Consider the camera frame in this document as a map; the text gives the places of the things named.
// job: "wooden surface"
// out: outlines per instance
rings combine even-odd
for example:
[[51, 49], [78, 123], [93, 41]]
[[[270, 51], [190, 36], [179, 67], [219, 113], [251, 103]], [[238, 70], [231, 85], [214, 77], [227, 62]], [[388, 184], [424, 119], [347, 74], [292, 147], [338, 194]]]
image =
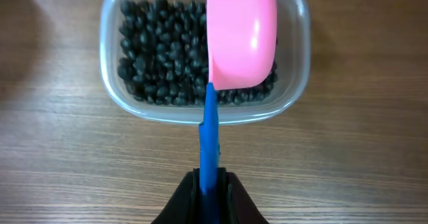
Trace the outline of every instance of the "wooden surface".
[[[101, 4], [0, 0], [0, 223], [150, 223], [198, 165], [195, 127], [107, 95]], [[303, 96], [221, 164], [271, 223], [428, 223], [428, 0], [308, 4]]]

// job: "rectangular container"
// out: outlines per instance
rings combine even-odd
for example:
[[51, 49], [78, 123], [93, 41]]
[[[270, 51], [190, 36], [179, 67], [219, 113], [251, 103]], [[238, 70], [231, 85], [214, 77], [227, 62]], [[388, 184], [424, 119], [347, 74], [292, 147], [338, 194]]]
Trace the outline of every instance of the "rectangular container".
[[[243, 124], [271, 118], [292, 105], [306, 86], [310, 71], [310, 18], [306, 1], [277, 0], [277, 2], [278, 45], [275, 60], [278, 65], [276, 70], [278, 81], [271, 94], [261, 102], [220, 106], [220, 124]], [[120, 107], [141, 118], [177, 124], [201, 123], [203, 108], [200, 106], [156, 106], [137, 102], [128, 94], [117, 74], [118, 60], [123, 55], [119, 44], [122, 36], [118, 28], [124, 17], [119, 4], [120, 0], [104, 0], [101, 15], [101, 73], [109, 95]]]

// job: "tabletop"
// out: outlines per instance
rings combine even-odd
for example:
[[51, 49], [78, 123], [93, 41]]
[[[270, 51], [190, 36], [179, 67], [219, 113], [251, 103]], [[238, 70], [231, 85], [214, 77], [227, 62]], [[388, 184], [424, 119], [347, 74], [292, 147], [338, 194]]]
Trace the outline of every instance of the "tabletop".
[[[0, 0], [0, 223], [150, 223], [198, 166], [194, 126], [108, 96], [103, 0]], [[307, 0], [312, 66], [221, 166], [270, 223], [428, 222], [428, 0]]]

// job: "bowl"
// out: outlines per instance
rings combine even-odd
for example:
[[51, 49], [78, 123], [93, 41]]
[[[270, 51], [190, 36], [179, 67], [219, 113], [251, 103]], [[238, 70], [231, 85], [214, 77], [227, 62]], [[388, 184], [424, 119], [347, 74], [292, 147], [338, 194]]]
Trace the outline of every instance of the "bowl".
[[[118, 31], [124, 19], [120, 12], [120, 1], [104, 0], [101, 12], [101, 74], [108, 94], [126, 111], [147, 120], [175, 124], [201, 123], [203, 107], [150, 105], [134, 100], [126, 91], [123, 81], [117, 74], [118, 60], [123, 57], [120, 48], [122, 36]], [[305, 0], [277, 0], [277, 3], [278, 45], [275, 60], [278, 65], [276, 70], [278, 81], [271, 94], [261, 102], [247, 102], [239, 106], [220, 106], [220, 124], [243, 124], [271, 118], [290, 107], [306, 86], [310, 71], [308, 6]]]

